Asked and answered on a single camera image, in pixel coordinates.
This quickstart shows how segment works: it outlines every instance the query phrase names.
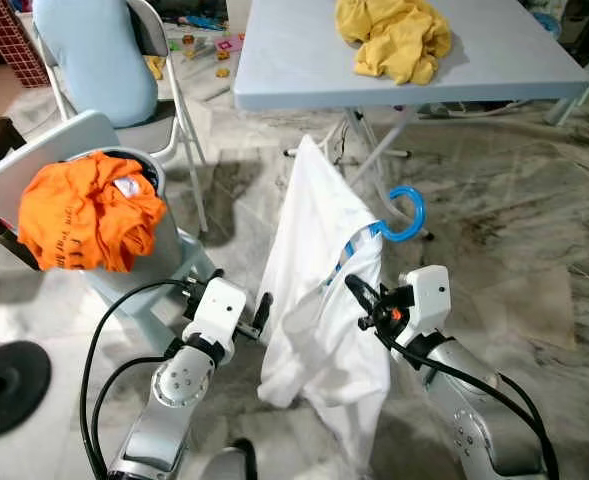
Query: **yellow cloth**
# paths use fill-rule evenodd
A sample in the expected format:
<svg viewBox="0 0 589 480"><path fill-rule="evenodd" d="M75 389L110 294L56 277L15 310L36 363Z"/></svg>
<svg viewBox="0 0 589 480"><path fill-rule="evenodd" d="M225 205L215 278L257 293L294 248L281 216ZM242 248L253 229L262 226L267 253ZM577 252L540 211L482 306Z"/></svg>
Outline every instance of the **yellow cloth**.
<svg viewBox="0 0 589 480"><path fill-rule="evenodd" d="M397 84L429 83L451 47L447 21L423 0L338 0L336 28L346 42L363 42L356 73Z"/></svg>
<svg viewBox="0 0 589 480"><path fill-rule="evenodd" d="M144 55L147 68L150 69L156 80L163 80L163 67L165 66L165 57L156 57L154 55Z"/></svg>
<svg viewBox="0 0 589 480"><path fill-rule="evenodd" d="M42 270L52 267L129 272L154 251L163 200L136 160L94 152L43 167L18 212L18 241Z"/></svg>

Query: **toy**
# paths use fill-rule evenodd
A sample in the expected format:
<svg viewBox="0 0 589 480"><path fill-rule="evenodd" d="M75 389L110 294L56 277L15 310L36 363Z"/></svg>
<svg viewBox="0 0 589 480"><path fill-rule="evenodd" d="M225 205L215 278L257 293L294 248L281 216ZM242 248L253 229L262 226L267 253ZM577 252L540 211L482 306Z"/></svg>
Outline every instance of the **toy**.
<svg viewBox="0 0 589 480"><path fill-rule="evenodd" d="M163 80L163 67L165 66L165 57L156 57L151 55L145 56L145 62L152 71L156 80Z"/></svg>
<svg viewBox="0 0 589 480"><path fill-rule="evenodd" d="M170 38L168 40L169 46L170 46L170 51L172 52L178 52L179 50L182 50L183 48L181 47L181 45L178 43L178 40L172 39Z"/></svg>
<svg viewBox="0 0 589 480"><path fill-rule="evenodd" d="M209 55L210 53L214 53L215 51L216 48L214 48L213 45L200 45L195 46L194 48L191 48L190 50L187 50L184 53L187 58L189 58L190 60L194 60L196 58Z"/></svg>
<svg viewBox="0 0 589 480"><path fill-rule="evenodd" d="M205 28L207 30L225 30L225 25L213 18L199 17L197 15L186 15L178 17L176 23L179 25L191 25L197 28Z"/></svg>
<svg viewBox="0 0 589 480"><path fill-rule="evenodd" d="M215 38L214 45L219 52L238 52L243 48L244 34Z"/></svg>

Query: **orange shirt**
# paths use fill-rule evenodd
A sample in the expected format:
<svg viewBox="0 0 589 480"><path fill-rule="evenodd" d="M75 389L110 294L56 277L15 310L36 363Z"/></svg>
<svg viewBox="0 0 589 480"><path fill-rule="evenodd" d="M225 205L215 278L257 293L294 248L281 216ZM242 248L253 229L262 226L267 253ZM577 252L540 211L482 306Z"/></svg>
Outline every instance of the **orange shirt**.
<svg viewBox="0 0 589 480"><path fill-rule="evenodd" d="M18 241L43 270L131 271L136 256L154 251L166 211L141 171L102 152L43 167L21 197Z"/></svg>

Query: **black round base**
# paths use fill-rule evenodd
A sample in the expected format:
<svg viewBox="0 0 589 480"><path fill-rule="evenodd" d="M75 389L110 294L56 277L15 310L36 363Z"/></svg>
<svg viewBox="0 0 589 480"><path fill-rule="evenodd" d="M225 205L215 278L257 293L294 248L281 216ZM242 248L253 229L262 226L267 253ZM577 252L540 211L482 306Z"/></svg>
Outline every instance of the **black round base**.
<svg viewBox="0 0 589 480"><path fill-rule="evenodd" d="M0 346L0 434L29 417L47 392L52 367L41 347L32 342Z"/></svg>

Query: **blue hanger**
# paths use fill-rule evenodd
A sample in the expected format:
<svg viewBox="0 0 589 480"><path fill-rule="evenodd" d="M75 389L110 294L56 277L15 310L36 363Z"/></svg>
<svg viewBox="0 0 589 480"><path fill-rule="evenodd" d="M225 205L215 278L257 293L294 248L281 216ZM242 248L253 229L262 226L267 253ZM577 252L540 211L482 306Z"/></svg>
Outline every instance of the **blue hanger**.
<svg viewBox="0 0 589 480"><path fill-rule="evenodd" d="M385 237L387 240L397 243L404 242L416 236L421 231L421 228L423 228L423 224L425 223L425 203L423 202L423 196L418 190L408 187L407 185L393 188L390 190L389 195L390 200L394 200L401 195L407 195L410 197L414 203L414 221L407 229L403 230L402 232L392 232L387 226L387 223L385 223L384 220L380 220L369 226L370 234L374 236L378 232L381 232L383 237ZM343 251L345 257L344 260L351 258L352 255L354 255L355 250L351 240L347 242ZM342 260L339 260L339 262L336 264L336 267L334 267L334 273L327 279L326 285L329 285L334 279L336 272L341 270L343 266L341 262Z"/></svg>
<svg viewBox="0 0 589 480"><path fill-rule="evenodd" d="M383 237L391 242L405 242L410 238L415 237L423 228L425 223L425 202L421 193L413 187L401 185L390 190L390 200L394 200L401 195L407 195L414 203L414 221L412 224L402 232L393 232L387 226L385 220L380 220L370 225L370 232L372 235L381 232Z"/></svg>

